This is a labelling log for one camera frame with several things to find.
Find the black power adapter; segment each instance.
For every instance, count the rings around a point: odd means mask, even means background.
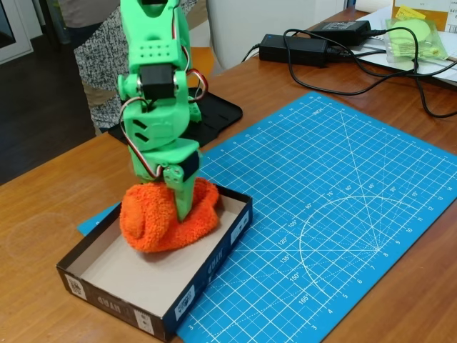
[[[358,46],[367,38],[363,35],[371,30],[368,20],[360,21],[325,21],[316,26],[312,33],[318,34],[344,46]]]
[[[328,50],[327,41],[295,36],[287,36],[286,39],[291,50],[292,64],[325,66]],[[266,34],[260,43],[258,56],[262,61],[288,63],[284,37],[275,34]]]

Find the wooden table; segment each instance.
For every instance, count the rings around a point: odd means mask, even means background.
[[[360,15],[349,9],[333,19]],[[354,63],[296,70],[310,84],[345,91],[374,80]],[[432,110],[457,109],[456,92],[430,84],[425,89]],[[244,118],[207,149],[307,92],[292,81],[287,65],[255,58],[212,79],[211,91],[241,106]],[[364,95],[334,98],[457,152],[457,117],[426,115],[410,79],[392,79]],[[119,201],[135,181],[126,147],[105,134],[0,187],[0,342],[154,342],[68,294],[54,268],[81,239],[76,225]],[[456,320],[454,203],[326,342],[456,342]]]

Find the red wire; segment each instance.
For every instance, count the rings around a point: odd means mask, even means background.
[[[192,69],[189,69],[187,71],[187,76],[189,76],[190,74],[197,74],[201,77],[201,80],[203,81],[204,85],[205,85],[205,91],[202,92],[202,95],[201,96],[197,96],[195,99],[192,99],[192,100],[189,100],[190,103],[194,103],[198,100],[202,100],[203,97],[206,95],[206,93],[208,92],[208,88],[209,88],[209,84],[208,84],[208,81],[206,80],[206,77],[200,72],[198,71],[197,69],[195,68],[192,68]]]

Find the cardboard box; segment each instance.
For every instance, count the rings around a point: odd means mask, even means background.
[[[457,2],[456,0],[394,0],[392,18],[401,6],[407,6],[425,19],[433,20],[438,31],[457,33]]]
[[[118,205],[58,264],[76,297],[168,341],[252,221],[252,198],[219,188],[220,224],[173,252],[143,254],[119,229]]]

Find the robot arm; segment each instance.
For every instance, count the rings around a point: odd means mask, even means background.
[[[119,76],[118,86],[125,101],[121,128],[135,174],[143,182],[164,180],[174,190],[182,221],[191,210],[200,154],[198,142],[179,137],[190,120],[201,121],[196,101],[208,84],[191,68],[189,28],[179,4],[180,0],[121,0],[129,75]],[[190,74],[203,83],[200,97],[189,96]]]

